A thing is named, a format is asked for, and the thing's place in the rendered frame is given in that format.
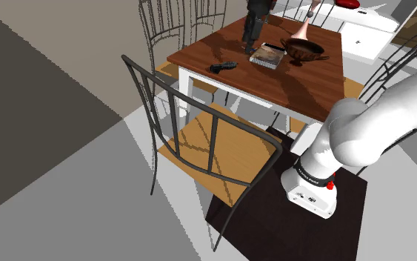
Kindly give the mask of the book with picture cover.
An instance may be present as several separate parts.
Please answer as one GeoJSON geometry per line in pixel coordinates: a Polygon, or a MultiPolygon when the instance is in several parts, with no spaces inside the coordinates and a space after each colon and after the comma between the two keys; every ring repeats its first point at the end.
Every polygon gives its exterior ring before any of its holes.
{"type": "Polygon", "coordinates": [[[263,43],[260,47],[255,49],[253,54],[250,56],[249,61],[275,70],[286,53],[287,52],[283,47],[263,43]]]}

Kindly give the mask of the dark metal chair wooden seat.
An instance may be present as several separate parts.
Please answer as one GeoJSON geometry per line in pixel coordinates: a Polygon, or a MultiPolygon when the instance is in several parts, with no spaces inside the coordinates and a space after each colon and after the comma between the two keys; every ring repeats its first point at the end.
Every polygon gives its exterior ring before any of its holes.
{"type": "Polygon", "coordinates": [[[216,103],[202,104],[122,56],[147,116],[153,169],[164,156],[235,211],[281,156],[281,140],[216,103]]]}
{"type": "Polygon", "coordinates": [[[164,52],[166,57],[190,44],[187,1],[138,0],[140,21],[149,52],[150,72],[175,88],[178,88],[177,67],[166,60],[159,62],[157,54],[164,52]]]}
{"type": "Polygon", "coordinates": [[[366,81],[364,85],[359,84],[351,79],[344,79],[344,94],[346,97],[357,98],[368,105],[376,94],[382,94],[387,89],[386,84],[404,68],[409,62],[417,57],[417,34],[407,40],[401,47],[392,53],[366,81]],[[392,64],[389,60],[397,56],[397,53],[407,44],[416,42],[413,47],[404,55],[398,57],[392,64]]]}
{"type": "Polygon", "coordinates": [[[189,0],[190,8],[190,43],[203,38],[199,33],[202,30],[211,29],[214,33],[222,29],[226,17],[227,0],[189,0]]]}

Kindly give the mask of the pink vase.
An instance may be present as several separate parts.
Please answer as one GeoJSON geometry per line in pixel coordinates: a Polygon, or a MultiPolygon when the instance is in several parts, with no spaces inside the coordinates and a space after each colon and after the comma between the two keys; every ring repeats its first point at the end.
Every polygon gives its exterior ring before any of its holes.
{"type": "Polygon", "coordinates": [[[303,39],[307,40],[307,28],[309,25],[310,19],[314,15],[315,8],[321,3],[321,0],[312,0],[310,7],[308,8],[308,11],[305,16],[305,20],[303,22],[303,25],[300,27],[300,29],[291,35],[290,37],[293,39],[303,39]]]}

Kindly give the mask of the small black tool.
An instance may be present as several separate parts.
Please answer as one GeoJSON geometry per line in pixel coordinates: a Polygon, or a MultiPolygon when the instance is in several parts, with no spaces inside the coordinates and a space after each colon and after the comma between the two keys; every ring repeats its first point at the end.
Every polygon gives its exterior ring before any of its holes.
{"type": "Polygon", "coordinates": [[[232,70],[238,65],[237,62],[222,62],[221,64],[213,64],[210,66],[210,72],[219,74],[222,70],[232,70]]]}

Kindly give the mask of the dark brown bowl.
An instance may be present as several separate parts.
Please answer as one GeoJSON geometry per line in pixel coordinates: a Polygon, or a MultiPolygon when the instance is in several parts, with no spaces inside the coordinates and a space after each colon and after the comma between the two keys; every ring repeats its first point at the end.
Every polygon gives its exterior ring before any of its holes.
{"type": "Polygon", "coordinates": [[[291,57],[290,63],[295,66],[302,66],[302,62],[312,62],[329,59],[324,56],[324,48],[314,42],[304,39],[280,39],[285,52],[291,57]]]}

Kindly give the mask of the brown wooden table white legs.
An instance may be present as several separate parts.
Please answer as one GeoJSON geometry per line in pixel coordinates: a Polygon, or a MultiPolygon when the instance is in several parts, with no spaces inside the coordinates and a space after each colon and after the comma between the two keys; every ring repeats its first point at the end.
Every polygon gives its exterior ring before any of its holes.
{"type": "Polygon", "coordinates": [[[341,48],[335,34],[320,33],[324,38],[323,61],[290,63],[285,56],[275,70],[253,64],[244,52],[241,40],[244,19],[239,19],[209,36],[167,57],[179,67],[179,90],[191,96],[193,79],[206,82],[228,93],[254,102],[305,123],[291,147],[297,155],[315,139],[331,107],[344,98],[344,74],[341,48]],[[237,62],[232,70],[219,74],[210,66],[222,62],[237,62]]]}

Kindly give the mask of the white cabinet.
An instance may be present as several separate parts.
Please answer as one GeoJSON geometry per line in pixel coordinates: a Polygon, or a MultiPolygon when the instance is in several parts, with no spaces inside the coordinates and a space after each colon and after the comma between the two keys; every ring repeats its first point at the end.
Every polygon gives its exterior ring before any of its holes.
{"type": "Polygon", "coordinates": [[[307,29],[307,38],[324,44],[317,33],[333,33],[342,56],[357,62],[373,64],[407,20],[417,11],[417,0],[407,5],[401,18],[381,13],[377,7],[339,7],[336,0],[321,0],[307,29]]]}

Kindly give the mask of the dark robot stand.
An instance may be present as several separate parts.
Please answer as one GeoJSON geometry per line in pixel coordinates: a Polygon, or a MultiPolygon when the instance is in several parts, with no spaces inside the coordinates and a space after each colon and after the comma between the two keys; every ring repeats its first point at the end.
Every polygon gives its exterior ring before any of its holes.
{"type": "Polygon", "coordinates": [[[282,140],[283,153],[249,191],[236,210],[214,196],[206,220],[225,230],[230,242],[248,261],[356,261],[367,181],[344,168],[336,172],[335,213],[323,219],[287,199],[281,173],[297,156],[292,138],[268,128],[282,140]]]}

